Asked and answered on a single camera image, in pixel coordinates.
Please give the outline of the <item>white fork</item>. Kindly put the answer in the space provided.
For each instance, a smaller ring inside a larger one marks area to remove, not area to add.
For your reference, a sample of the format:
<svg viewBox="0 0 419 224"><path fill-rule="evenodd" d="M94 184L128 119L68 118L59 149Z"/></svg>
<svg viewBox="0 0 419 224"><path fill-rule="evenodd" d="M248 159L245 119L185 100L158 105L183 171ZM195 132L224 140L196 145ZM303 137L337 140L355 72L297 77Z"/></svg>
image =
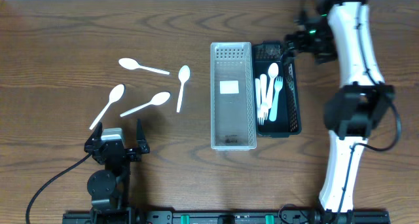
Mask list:
<svg viewBox="0 0 419 224"><path fill-rule="evenodd" d="M269 113L269 121L274 122L278 116L278 104L279 104L279 94L283 88L283 78L277 77L274 82L274 97L272 100L272 107Z"/></svg>
<svg viewBox="0 0 419 224"><path fill-rule="evenodd" d="M260 79L255 79L255 94L256 94L256 103L257 103L257 121L259 125L263 125L264 118L261 113L261 82Z"/></svg>

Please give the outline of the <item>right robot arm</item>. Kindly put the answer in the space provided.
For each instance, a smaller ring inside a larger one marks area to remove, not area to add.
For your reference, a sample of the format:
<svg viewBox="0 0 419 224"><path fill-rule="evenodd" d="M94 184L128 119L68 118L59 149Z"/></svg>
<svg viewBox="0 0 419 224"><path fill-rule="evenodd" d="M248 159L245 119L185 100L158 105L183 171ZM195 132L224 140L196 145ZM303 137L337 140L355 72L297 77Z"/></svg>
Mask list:
<svg viewBox="0 0 419 224"><path fill-rule="evenodd" d="M300 11L296 23L301 28L285 36L284 51L311 53L317 64L339 62L339 90L323 108L330 150L319 194L322 210L338 218L353 211L363 150L379 150L368 144L371 132L391 109L395 137L382 148L389 151L401 137L401 119L393 104L394 87L386 84L375 58L367 0L316 0L316 10L314 18Z"/></svg>

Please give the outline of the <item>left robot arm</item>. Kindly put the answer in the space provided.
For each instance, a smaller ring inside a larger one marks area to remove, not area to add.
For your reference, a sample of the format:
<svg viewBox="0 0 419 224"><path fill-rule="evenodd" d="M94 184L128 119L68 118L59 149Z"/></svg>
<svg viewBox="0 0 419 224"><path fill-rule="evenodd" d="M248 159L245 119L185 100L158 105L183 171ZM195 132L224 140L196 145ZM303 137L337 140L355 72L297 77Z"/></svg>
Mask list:
<svg viewBox="0 0 419 224"><path fill-rule="evenodd" d="M130 164L150 152L141 121L137 120L137 147L126 148L121 128L103 129L99 123L84 144L84 151L103 170L93 173L87 190L91 196L92 223L145 223L145 214L129 205Z"/></svg>

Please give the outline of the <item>white fork tines down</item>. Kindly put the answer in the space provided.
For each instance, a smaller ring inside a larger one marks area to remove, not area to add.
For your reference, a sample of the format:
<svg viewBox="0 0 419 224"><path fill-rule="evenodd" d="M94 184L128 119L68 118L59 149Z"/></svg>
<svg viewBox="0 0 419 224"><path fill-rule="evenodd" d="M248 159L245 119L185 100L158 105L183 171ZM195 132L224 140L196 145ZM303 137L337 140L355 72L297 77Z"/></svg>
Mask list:
<svg viewBox="0 0 419 224"><path fill-rule="evenodd" d="M268 104L266 100L266 88L267 88L266 74L261 74L260 84L261 84L261 115L263 116L263 122L264 122L265 120L267 120L267 117L268 117Z"/></svg>

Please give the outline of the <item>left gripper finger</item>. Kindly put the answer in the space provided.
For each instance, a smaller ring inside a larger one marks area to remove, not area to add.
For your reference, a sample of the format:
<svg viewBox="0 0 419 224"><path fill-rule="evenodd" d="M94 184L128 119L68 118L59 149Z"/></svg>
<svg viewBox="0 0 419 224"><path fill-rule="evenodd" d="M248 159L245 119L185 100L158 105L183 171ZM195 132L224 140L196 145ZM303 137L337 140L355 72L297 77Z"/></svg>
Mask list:
<svg viewBox="0 0 419 224"><path fill-rule="evenodd" d="M85 145L94 145L97 141L101 139L101 134L103 132L102 122L99 122L90 137L87 139Z"/></svg>
<svg viewBox="0 0 419 224"><path fill-rule="evenodd" d="M144 134L140 119L137 120L136 141L137 141L138 147L146 146L145 134Z"/></svg>

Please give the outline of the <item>white spoon group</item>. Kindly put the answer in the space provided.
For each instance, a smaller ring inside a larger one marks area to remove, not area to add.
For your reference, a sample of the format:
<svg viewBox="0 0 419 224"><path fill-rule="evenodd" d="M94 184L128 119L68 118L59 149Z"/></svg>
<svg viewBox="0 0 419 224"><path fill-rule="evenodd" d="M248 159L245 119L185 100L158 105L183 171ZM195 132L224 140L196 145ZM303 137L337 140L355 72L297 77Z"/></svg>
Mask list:
<svg viewBox="0 0 419 224"><path fill-rule="evenodd" d="M274 93L274 81L275 78L279 74L279 67L277 63L272 63L268 68L268 76L269 76L269 85L268 90L266 93L266 100L268 104L268 108L270 109L272 107L272 101L273 101L273 93Z"/></svg>

